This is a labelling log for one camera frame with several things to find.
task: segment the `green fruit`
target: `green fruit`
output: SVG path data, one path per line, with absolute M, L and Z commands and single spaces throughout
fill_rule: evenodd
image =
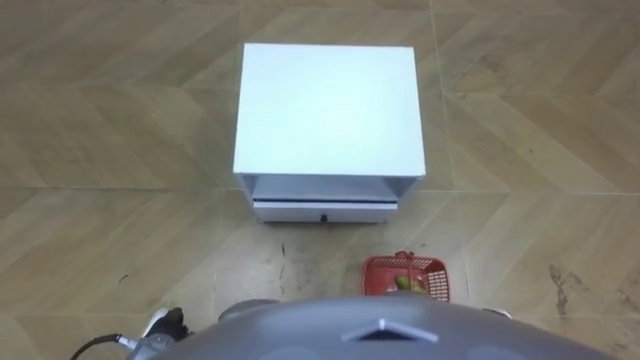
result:
M 398 285 L 398 290 L 411 290 L 411 286 L 409 286 L 409 277 L 405 275 L 396 276 L 396 285 Z

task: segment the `floor stain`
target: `floor stain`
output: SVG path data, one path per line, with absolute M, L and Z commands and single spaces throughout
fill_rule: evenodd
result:
M 569 304 L 569 298 L 567 298 L 567 294 L 564 291 L 564 280 L 562 279 L 562 272 L 554 265 L 549 265 L 549 277 L 558 288 L 556 292 L 556 296 L 558 298 L 558 301 L 556 302 L 558 315 L 565 316 L 567 315 L 567 305 Z

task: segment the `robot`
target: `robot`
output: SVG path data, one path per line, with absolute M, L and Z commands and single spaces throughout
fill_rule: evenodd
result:
M 611 357 L 510 319 L 411 292 L 296 302 L 249 300 L 192 334 L 180 308 L 160 310 L 138 340 L 106 335 L 127 360 L 604 360 Z

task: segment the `floor tile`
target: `floor tile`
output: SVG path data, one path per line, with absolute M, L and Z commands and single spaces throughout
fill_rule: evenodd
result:
M 21 9 L 31 20 L 9 22 L 16 35 L 0 41 L 0 82 L 235 86 L 239 6 L 62 1 Z
M 638 12 L 635 0 L 431 0 L 433 11 L 523 12 L 533 14 Z
M 637 17 L 447 13 L 434 21 L 447 92 L 638 95 Z
M 412 46 L 422 92 L 439 92 L 431 17 L 424 11 L 291 8 L 271 0 L 246 2 L 244 42 Z
M 635 111 L 581 96 L 458 94 L 446 104 L 457 189 L 640 191 Z

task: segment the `drawer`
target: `drawer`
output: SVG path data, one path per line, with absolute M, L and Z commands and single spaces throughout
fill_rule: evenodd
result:
M 398 210 L 398 204 L 255 201 L 253 210 L 265 222 L 380 223 Z

